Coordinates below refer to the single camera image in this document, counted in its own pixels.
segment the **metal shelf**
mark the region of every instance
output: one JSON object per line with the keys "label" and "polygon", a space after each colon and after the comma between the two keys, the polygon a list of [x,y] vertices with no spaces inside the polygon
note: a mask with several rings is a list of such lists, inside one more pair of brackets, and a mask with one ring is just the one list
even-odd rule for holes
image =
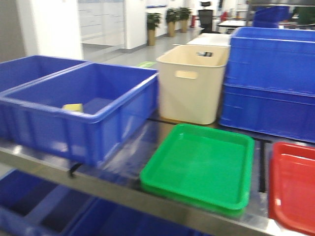
{"label": "metal shelf", "polygon": [[267,217],[268,163],[272,143],[292,140],[237,129],[255,138],[250,203],[238,218],[229,218],[173,200],[148,194],[141,189],[139,173],[176,123],[157,113],[122,146],[104,166],[81,166],[70,177],[75,164],[66,159],[0,140],[0,162],[29,174],[79,191],[208,233],[214,236],[299,236]]}
{"label": "metal shelf", "polygon": [[314,0],[251,0],[251,5],[315,6]]}

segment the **red plastic tray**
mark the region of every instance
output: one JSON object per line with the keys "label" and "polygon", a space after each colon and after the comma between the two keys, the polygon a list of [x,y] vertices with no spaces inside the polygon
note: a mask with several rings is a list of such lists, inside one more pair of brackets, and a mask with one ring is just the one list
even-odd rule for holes
{"label": "red plastic tray", "polygon": [[315,148],[276,143],[269,173],[269,217],[315,236]]}

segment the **office chair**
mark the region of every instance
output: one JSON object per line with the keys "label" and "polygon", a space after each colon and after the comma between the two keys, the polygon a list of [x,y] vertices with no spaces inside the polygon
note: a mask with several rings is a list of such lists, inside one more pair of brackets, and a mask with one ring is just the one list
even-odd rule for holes
{"label": "office chair", "polygon": [[198,10],[200,27],[203,29],[200,33],[219,33],[217,31],[212,31],[212,17],[213,17],[213,10]]}
{"label": "office chair", "polygon": [[207,6],[211,6],[210,1],[201,1],[200,4],[203,6],[203,9],[206,9]]}

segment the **beige plastic bin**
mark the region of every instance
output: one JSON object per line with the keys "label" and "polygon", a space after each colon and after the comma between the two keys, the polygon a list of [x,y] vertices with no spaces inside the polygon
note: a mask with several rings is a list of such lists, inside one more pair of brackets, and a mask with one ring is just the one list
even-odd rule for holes
{"label": "beige plastic bin", "polygon": [[181,45],[157,58],[160,115],[213,123],[228,55],[229,47]]}

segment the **green plastic tray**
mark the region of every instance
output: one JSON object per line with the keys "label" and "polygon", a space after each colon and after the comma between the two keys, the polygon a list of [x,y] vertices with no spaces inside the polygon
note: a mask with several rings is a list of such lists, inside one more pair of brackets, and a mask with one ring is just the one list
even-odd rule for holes
{"label": "green plastic tray", "polygon": [[178,124],[140,173],[149,192],[211,211],[239,215],[249,202],[254,140]]}

